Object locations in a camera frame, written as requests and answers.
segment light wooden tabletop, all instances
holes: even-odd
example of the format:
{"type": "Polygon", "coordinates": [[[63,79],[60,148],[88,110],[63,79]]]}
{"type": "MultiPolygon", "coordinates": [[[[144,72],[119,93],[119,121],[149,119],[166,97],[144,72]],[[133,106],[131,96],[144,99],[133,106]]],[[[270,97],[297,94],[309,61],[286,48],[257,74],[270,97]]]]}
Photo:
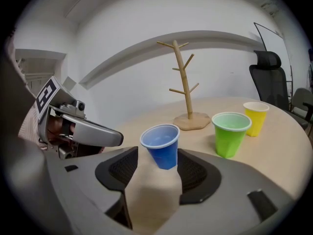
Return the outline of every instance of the light wooden tabletop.
{"type": "MultiPolygon", "coordinates": [[[[220,112],[244,113],[243,103],[250,101],[257,100],[242,97],[193,99],[192,106],[194,112],[212,117],[220,112]]],[[[154,125],[173,123],[173,119],[183,113],[186,113],[186,104],[181,101],[155,109],[116,128],[124,135],[121,147],[139,147],[138,168],[126,187],[126,201],[134,231],[140,234],[155,232],[176,211],[181,195],[177,167],[159,169],[141,146],[140,135],[154,125]]],[[[214,125],[210,123],[201,130],[180,131],[179,148],[217,156],[214,125]]],[[[115,149],[107,147],[105,152],[115,149]]],[[[311,175],[313,151],[300,125],[287,113],[269,104],[260,135],[246,135],[231,159],[254,167],[297,199],[311,175]]]]}

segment blue plastic cup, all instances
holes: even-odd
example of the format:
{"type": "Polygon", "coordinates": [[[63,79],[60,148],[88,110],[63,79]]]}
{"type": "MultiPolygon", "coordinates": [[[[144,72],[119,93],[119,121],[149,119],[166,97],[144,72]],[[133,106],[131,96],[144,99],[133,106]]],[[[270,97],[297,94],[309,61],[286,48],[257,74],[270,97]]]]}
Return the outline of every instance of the blue plastic cup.
{"type": "Polygon", "coordinates": [[[173,124],[159,124],[142,133],[140,143],[146,147],[157,166],[170,169],[177,165],[180,130],[173,124]]]}

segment wooden mug tree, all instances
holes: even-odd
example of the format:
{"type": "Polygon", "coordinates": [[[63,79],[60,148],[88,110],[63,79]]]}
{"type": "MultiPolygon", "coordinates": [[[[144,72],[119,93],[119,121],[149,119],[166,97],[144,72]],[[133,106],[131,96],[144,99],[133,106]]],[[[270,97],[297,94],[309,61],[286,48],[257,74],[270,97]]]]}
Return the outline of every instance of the wooden mug tree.
{"type": "Polygon", "coordinates": [[[194,87],[189,89],[188,79],[187,79],[187,75],[185,71],[187,65],[189,64],[190,60],[193,58],[194,54],[191,54],[188,61],[184,64],[182,57],[181,57],[180,50],[179,50],[179,48],[186,46],[189,43],[185,43],[180,46],[177,44],[176,40],[173,41],[173,45],[169,45],[169,44],[162,43],[159,41],[157,41],[157,43],[174,49],[179,68],[178,69],[172,68],[172,69],[180,72],[182,86],[184,88],[183,92],[170,89],[170,91],[172,92],[184,94],[185,99],[186,99],[186,106],[187,106],[187,114],[183,114],[183,115],[176,117],[174,119],[174,124],[177,125],[183,131],[203,129],[205,126],[208,125],[208,123],[211,122],[211,118],[205,113],[196,113],[192,111],[190,93],[199,85],[199,83],[197,83],[194,87]]]}

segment plastic cup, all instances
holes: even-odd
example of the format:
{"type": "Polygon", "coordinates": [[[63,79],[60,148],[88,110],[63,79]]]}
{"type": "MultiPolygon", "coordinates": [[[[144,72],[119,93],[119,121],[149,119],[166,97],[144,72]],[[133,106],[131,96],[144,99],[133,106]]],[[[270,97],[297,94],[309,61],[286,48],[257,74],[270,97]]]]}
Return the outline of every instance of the plastic cup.
{"type": "Polygon", "coordinates": [[[215,126],[216,153],[223,158],[233,157],[252,121],[244,114],[222,112],[212,117],[215,126]]]}
{"type": "Polygon", "coordinates": [[[269,106],[259,102],[249,102],[244,103],[244,107],[246,115],[252,120],[252,126],[247,130],[246,134],[251,137],[257,137],[262,130],[269,106]]]}
{"type": "Polygon", "coordinates": [[[157,166],[170,169],[177,165],[180,130],[173,124],[160,124],[142,133],[140,143],[146,147],[157,166]]]}

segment white wall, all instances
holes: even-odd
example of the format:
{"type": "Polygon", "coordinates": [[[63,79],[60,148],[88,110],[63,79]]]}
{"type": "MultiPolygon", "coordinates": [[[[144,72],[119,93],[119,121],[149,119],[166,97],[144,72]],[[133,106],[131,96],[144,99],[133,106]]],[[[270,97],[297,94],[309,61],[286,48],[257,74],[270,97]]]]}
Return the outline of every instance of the white wall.
{"type": "Polygon", "coordinates": [[[81,79],[120,51],[173,32],[221,31],[258,40],[253,22],[279,31],[245,0],[112,0],[79,27],[81,79]]]}
{"type": "Polygon", "coordinates": [[[279,11],[274,17],[284,37],[293,75],[293,93],[298,88],[309,88],[308,70],[310,42],[301,25],[288,9],[279,11]]]}
{"type": "MultiPolygon", "coordinates": [[[[189,87],[200,83],[192,91],[192,99],[209,96],[259,98],[248,70],[249,65],[257,61],[252,48],[221,42],[194,45],[198,49],[181,52],[184,61],[191,53],[195,54],[186,68],[189,87]]],[[[98,112],[98,118],[94,120],[99,123],[115,127],[143,112],[184,100],[183,95],[169,91],[169,88],[183,91],[180,73],[172,70],[172,67],[177,67],[174,53],[135,62],[134,65],[132,62],[129,60],[117,66],[117,69],[127,68],[89,89],[89,98],[98,112]]]]}
{"type": "MultiPolygon", "coordinates": [[[[77,32],[80,75],[84,77],[131,45],[173,32],[224,31],[261,41],[254,22],[279,31],[269,15],[245,0],[113,0],[77,32]]],[[[257,62],[256,48],[227,39],[197,40],[183,48],[185,61],[195,54],[187,68],[189,86],[200,83],[191,97],[258,98],[248,70],[257,62]]],[[[182,90],[179,72],[172,67],[177,67],[172,51],[164,55],[148,52],[98,74],[89,83],[85,98],[79,95],[95,106],[97,113],[87,117],[115,127],[163,104],[184,100],[182,95],[168,91],[182,90]]]]}

